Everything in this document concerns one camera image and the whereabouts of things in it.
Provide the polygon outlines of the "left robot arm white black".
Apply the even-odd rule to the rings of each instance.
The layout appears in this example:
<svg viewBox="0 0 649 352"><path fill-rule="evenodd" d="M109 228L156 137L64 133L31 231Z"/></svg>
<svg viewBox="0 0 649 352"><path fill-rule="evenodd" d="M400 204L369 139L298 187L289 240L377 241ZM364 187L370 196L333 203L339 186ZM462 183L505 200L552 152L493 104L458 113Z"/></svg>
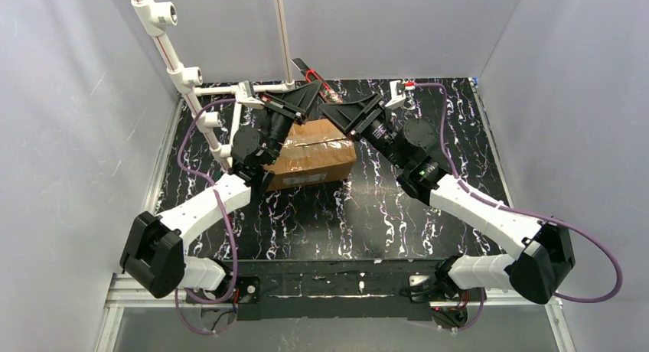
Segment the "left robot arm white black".
<svg viewBox="0 0 649 352"><path fill-rule="evenodd" d="M209 187L170 210L144 211L133 221L119 260L123 272L133 277L155 298L181 288L188 297L207 304L194 294L200 289L215 295L215 304L230 300L237 283L238 255L229 213L247 206L253 194L266 191L274 178L268 166L275 163L294 124L303 124L323 88L314 80L285 92L264 92L258 125L244 125L230 140L232 165L218 181L203 177ZM232 266L190 256L187 246L220 220L226 224L232 249Z"/></svg>

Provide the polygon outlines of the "brown cardboard express box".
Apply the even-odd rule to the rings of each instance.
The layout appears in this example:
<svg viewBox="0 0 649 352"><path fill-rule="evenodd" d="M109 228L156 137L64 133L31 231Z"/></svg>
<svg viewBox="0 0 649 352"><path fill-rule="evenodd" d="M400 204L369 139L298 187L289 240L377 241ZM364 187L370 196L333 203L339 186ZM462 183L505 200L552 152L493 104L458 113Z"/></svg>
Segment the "brown cardboard express box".
<svg viewBox="0 0 649 352"><path fill-rule="evenodd" d="M276 162L268 191L341 181L357 161L354 143L327 119L294 124Z"/></svg>

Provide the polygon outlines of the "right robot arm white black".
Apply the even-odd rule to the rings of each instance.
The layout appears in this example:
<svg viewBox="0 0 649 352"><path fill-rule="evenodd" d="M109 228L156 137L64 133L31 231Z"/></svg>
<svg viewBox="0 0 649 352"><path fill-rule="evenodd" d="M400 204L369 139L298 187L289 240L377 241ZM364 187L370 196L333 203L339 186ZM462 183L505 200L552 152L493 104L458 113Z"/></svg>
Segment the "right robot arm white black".
<svg viewBox="0 0 649 352"><path fill-rule="evenodd" d="M410 119L396 128L376 93L318 108L344 135L363 139L400 170L396 180L411 198L451 214L504 249L498 256L447 258L436 266L429 287L420 295L455 296L467 289L501 288L540 305L554 296L575 265L569 229L513 213L455 178L442 160L434 126L426 119Z"/></svg>

